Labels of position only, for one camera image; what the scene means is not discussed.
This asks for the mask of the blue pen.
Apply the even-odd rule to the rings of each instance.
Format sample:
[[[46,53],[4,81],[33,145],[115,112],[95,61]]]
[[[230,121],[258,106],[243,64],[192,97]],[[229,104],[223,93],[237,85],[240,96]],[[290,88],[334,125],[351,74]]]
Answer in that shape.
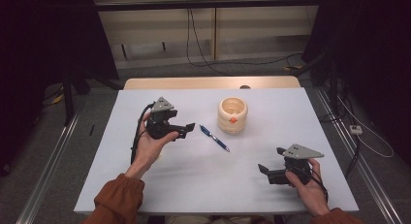
[[[201,131],[207,135],[208,137],[212,138],[219,146],[221,146],[224,150],[227,152],[230,152],[230,149],[221,141],[219,140],[216,136],[214,136],[208,129],[204,127],[204,125],[200,125]]]

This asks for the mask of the metal floor rail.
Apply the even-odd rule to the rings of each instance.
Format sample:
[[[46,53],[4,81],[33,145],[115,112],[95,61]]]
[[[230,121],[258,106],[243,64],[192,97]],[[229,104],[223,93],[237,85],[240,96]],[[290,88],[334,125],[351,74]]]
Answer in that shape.
[[[326,92],[321,88],[316,88],[316,93],[321,100],[321,103],[326,110],[327,114],[332,118],[332,124],[342,140],[344,146],[348,150],[351,156],[355,155],[356,141],[350,135],[348,128],[344,125],[341,119],[337,119],[336,115],[332,112],[331,105],[329,104],[329,98]],[[395,206],[388,194],[382,187],[381,183],[369,168],[366,160],[359,155],[357,158],[357,169],[370,192],[373,201],[379,208],[381,214],[384,216],[387,224],[403,224],[398,212],[395,210]]]
[[[33,224],[44,197],[51,185],[51,180],[56,173],[69,140],[78,124],[79,114],[80,111],[74,112],[70,121],[63,128],[62,134],[60,135],[52,154],[48,158],[47,164],[23,207],[16,224]]]

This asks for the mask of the person's left hand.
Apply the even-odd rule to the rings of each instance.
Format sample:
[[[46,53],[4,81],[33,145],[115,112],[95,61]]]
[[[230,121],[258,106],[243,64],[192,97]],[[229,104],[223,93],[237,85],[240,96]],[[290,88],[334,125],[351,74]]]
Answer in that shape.
[[[135,159],[125,173],[125,175],[129,178],[141,179],[142,176],[150,169],[152,164],[157,160],[162,148],[179,136],[177,132],[171,132],[162,139],[152,139],[145,131],[144,123],[148,118],[148,113],[146,113],[142,118],[142,123],[138,134],[139,140],[136,145]]]

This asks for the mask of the beige ribbed pen holder cup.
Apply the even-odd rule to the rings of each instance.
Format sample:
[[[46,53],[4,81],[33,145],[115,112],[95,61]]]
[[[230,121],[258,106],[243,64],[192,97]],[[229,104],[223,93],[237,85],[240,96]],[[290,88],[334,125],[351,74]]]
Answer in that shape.
[[[218,106],[217,124],[223,132],[236,135],[245,128],[247,116],[247,104],[238,97],[228,97]]]

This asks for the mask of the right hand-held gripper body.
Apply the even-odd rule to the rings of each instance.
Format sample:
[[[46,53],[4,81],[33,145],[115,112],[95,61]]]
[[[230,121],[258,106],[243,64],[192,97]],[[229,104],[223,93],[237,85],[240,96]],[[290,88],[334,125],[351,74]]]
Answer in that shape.
[[[311,180],[308,160],[321,158],[324,154],[300,144],[292,144],[282,152],[282,156],[285,160],[285,168],[293,172],[303,184],[306,184]]]

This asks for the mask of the black horizontal bar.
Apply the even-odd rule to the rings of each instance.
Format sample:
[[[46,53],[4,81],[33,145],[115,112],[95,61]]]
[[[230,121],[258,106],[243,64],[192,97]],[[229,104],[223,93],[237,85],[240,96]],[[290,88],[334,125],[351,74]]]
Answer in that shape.
[[[194,1],[159,1],[137,3],[98,3],[94,9],[98,12],[151,11],[214,8],[247,7],[290,7],[317,6],[323,0],[194,0]]]

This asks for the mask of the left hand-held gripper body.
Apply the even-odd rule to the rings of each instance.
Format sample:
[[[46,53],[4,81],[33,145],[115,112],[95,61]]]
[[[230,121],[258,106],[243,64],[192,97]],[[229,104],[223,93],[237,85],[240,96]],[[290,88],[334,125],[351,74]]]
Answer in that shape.
[[[169,133],[176,131],[166,118],[166,111],[174,110],[174,106],[164,97],[160,97],[153,105],[146,122],[146,130],[149,136],[155,140],[162,139]]]

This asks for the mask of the black metal stand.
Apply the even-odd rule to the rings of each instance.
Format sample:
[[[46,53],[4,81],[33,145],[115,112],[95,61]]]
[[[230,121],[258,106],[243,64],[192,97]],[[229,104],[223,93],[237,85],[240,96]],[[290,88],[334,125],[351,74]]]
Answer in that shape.
[[[317,57],[310,60],[302,66],[293,76],[298,78],[304,73],[310,74],[311,82],[314,86],[321,86],[326,83],[330,84],[329,99],[332,112],[338,114],[337,107],[337,68],[332,59],[332,53],[329,49],[324,49]]]
[[[124,88],[123,85],[115,83],[109,79],[105,79],[103,76],[100,76],[87,69],[66,69],[64,71],[62,81],[66,111],[66,126],[68,126],[69,123],[74,119],[75,115],[72,88],[74,88],[79,95],[88,95],[91,90],[89,84],[87,83],[88,79],[96,80],[102,85],[105,85],[113,90],[122,90]]]

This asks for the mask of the person's right hand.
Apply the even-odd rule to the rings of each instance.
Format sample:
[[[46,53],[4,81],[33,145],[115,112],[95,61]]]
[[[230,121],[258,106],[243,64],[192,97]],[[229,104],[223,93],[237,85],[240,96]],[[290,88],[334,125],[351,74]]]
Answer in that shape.
[[[290,171],[285,173],[292,185],[297,189],[301,202],[311,216],[317,217],[330,212],[326,194],[318,182],[321,182],[320,164],[315,159],[309,159],[312,166],[313,179],[307,184],[303,184],[300,179]]]

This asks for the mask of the black curtain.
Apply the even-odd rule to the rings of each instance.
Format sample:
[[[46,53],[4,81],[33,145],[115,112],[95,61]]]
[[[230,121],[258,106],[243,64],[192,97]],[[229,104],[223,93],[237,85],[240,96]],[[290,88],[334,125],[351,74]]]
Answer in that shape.
[[[0,176],[20,151],[54,83],[88,92],[118,78],[94,0],[0,0]]]
[[[411,163],[411,0],[329,0],[303,60],[328,49],[352,93]]]

